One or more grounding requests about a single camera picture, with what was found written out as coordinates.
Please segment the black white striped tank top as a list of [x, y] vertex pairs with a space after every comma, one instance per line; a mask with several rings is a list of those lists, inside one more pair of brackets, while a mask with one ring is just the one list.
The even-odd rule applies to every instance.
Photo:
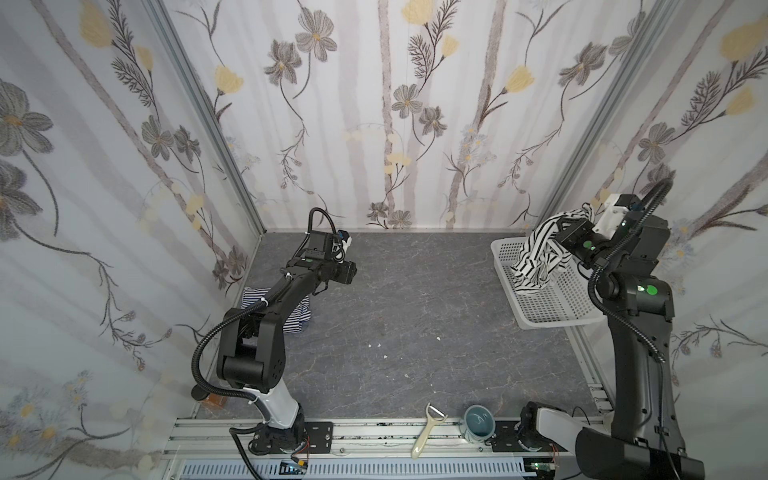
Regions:
[[516, 264], [511, 267], [512, 286], [519, 295], [533, 295], [546, 287], [557, 272], [568, 266], [572, 255], [556, 240], [560, 220], [593, 221], [595, 212], [590, 203], [580, 208], [557, 213], [539, 225], [527, 237]]

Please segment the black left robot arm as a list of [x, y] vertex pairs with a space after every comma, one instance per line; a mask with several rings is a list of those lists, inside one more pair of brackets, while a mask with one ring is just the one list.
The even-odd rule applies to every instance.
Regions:
[[346, 259], [350, 245], [351, 235], [345, 230], [309, 232], [278, 282], [247, 307], [225, 314], [216, 374], [262, 414], [257, 426], [234, 434], [235, 439], [252, 437], [248, 451], [254, 455], [293, 453], [307, 443], [304, 413], [283, 380], [284, 326], [302, 301], [323, 292], [331, 282], [352, 282], [357, 268]]

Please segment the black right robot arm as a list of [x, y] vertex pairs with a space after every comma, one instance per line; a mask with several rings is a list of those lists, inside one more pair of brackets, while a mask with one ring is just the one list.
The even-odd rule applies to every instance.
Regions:
[[674, 301], [654, 276], [670, 237], [666, 220], [630, 211], [611, 237], [587, 219], [560, 220], [558, 245], [591, 269], [590, 301], [607, 318], [615, 362], [615, 401], [608, 431], [566, 411], [528, 403], [516, 426], [528, 448], [559, 446], [572, 453], [589, 479], [702, 479], [705, 466], [690, 457], [678, 423], [670, 360]]

